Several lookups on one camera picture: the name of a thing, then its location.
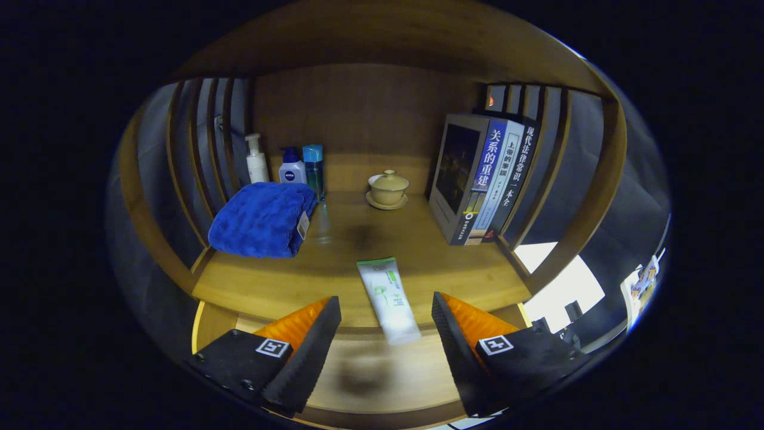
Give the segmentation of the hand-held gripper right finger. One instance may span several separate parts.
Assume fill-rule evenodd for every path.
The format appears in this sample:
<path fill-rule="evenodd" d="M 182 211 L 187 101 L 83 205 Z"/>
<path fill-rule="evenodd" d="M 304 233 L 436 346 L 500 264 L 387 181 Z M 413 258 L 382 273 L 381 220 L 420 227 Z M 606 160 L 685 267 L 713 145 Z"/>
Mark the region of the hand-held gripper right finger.
<path fill-rule="evenodd" d="M 432 297 L 432 320 L 469 416 L 539 403 L 590 364 L 546 329 L 516 327 L 443 292 Z"/>

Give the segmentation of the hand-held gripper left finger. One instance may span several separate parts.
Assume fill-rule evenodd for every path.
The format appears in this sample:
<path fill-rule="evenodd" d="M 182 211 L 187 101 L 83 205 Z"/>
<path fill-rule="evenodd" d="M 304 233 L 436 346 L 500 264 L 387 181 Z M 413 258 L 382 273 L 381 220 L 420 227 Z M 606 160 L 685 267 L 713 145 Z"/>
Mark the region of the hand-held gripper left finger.
<path fill-rule="evenodd" d="M 293 417 L 313 393 L 340 322 L 339 298 L 325 297 L 253 333 L 222 332 L 189 367 L 248 406 Z"/>

